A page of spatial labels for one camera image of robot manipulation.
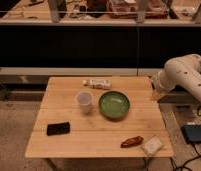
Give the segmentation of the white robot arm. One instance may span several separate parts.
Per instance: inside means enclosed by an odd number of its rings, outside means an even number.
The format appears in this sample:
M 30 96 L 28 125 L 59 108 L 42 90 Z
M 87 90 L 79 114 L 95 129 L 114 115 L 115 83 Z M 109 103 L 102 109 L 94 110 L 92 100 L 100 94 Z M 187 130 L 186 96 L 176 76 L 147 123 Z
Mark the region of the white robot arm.
M 181 86 L 201 103 L 201 56 L 189 54 L 169 59 L 152 77 L 152 84 L 153 95 L 158 98 Z

